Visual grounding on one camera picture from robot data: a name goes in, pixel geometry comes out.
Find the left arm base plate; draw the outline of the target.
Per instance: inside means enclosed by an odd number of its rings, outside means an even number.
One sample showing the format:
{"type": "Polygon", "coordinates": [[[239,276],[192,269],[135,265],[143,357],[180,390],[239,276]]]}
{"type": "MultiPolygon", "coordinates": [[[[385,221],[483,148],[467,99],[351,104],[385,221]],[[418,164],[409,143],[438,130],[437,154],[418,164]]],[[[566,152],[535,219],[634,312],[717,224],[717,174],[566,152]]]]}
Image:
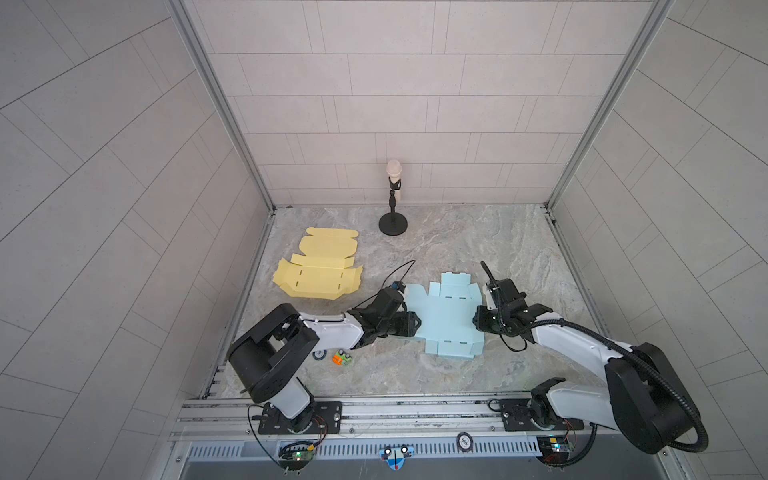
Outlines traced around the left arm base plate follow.
{"type": "Polygon", "coordinates": [[[341,401],[311,401],[299,415],[287,418],[272,403],[267,403],[259,421],[260,435],[338,434],[342,418],[341,401]]]}

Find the light blue paper box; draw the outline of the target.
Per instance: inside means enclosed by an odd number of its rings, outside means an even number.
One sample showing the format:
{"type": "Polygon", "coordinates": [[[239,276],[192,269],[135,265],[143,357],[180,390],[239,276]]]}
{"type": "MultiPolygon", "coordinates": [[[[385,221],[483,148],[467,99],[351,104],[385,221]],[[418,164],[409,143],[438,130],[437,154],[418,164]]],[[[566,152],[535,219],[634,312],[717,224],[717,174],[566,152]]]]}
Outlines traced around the light blue paper box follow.
{"type": "Polygon", "coordinates": [[[425,342],[426,354],[473,359],[483,353],[485,335],[473,323],[483,300],[469,273],[444,272],[428,290],[407,284],[405,303],[421,320],[415,338],[425,342]]]}

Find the yellow paper box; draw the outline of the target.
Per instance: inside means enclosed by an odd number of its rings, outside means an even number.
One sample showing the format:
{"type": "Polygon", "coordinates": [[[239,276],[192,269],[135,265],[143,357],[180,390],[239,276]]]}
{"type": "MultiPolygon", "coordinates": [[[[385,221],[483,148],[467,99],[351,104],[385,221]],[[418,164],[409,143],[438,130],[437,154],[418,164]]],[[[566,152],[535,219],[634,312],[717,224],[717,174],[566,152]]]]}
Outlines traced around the yellow paper box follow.
{"type": "Polygon", "coordinates": [[[363,267],[355,267],[359,233],[349,229],[306,229],[300,254],[281,259],[273,282],[292,298],[336,300],[356,292],[363,267]]]}

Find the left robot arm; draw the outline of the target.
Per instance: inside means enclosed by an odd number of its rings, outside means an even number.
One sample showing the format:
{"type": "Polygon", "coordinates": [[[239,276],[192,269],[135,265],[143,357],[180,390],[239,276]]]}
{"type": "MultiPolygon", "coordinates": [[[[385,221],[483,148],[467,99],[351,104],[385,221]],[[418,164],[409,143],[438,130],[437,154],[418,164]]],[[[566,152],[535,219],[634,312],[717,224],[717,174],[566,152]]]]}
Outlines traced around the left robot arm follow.
{"type": "Polygon", "coordinates": [[[237,338],[226,360],[254,403],[270,404],[302,431],[312,422],[316,401],[297,372],[311,354],[360,349],[388,336],[412,338],[421,324],[407,309],[404,291],[392,286],[339,315],[310,315],[283,303],[237,338]]]}

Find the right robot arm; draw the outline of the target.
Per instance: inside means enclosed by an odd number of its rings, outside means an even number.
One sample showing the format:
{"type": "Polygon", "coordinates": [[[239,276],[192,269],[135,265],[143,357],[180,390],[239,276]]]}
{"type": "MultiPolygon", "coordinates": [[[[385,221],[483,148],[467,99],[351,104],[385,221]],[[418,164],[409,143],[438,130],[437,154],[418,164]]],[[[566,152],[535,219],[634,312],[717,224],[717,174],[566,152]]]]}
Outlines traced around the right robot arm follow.
{"type": "Polygon", "coordinates": [[[528,304],[510,279],[490,279],[483,293],[486,303],[473,318],[479,331],[553,350],[602,382],[589,387],[553,377],[534,387],[527,412],[535,427],[557,429],[581,420],[620,432],[647,454],[666,447],[701,453],[709,447],[702,415],[660,348],[615,341],[545,305],[528,304]]]}

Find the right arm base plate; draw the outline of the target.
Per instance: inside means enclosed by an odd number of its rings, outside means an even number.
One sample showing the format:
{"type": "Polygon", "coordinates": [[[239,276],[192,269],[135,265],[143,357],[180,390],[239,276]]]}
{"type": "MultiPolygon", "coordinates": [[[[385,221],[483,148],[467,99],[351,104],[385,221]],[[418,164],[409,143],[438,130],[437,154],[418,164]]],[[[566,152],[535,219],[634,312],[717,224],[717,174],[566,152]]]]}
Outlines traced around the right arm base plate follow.
{"type": "Polygon", "coordinates": [[[506,432],[580,431],[585,428],[583,421],[559,417],[547,404],[531,398],[491,399],[487,405],[501,416],[506,432]]]}

